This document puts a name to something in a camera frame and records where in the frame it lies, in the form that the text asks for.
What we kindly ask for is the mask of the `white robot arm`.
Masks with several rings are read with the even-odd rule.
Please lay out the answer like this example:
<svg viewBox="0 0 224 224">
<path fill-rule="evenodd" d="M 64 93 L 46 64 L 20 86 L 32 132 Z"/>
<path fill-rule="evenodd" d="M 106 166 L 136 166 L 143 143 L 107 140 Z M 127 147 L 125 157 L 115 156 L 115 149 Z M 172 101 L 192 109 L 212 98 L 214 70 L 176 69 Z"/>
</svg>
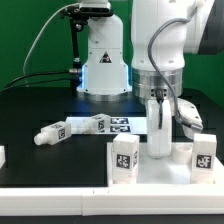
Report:
<svg viewBox="0 0 224 224">
<path fill-rule="evenodd" d="M 88 59 L 79 94 L 109 100 L 125 91 L 123 27 L 108 0 L 82 0 L 78 12 L 89 27 Z M 183 55 L 224 50 L 224 0 L 133 0 L 132 91 L 146 107 L 148 154 L 171 153 L 172 122 L 189 138 L 203 129 L 182 93 Z"/>
</svg>

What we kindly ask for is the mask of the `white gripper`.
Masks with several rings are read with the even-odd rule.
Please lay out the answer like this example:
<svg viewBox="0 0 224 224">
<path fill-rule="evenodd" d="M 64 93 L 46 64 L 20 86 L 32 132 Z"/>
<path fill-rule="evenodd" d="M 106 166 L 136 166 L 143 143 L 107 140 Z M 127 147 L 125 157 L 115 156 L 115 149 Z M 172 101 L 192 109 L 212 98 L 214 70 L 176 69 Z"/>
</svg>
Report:
<svg viewBox="0 0 224 224">
<path fill-rule="evenodd" d="M 145 106 L 148 154 L 154 158 L 169 156 L 172 146 L 173 101 L 165 100 L 159 105 L 156 100 L 148 100 Z M 192 139 L 195 133 L 202 132 L 202 120 L 194 104 L 179 98 L 178 112 L 183 120 L 182 128 L 187 138 Z"/>
</svg>

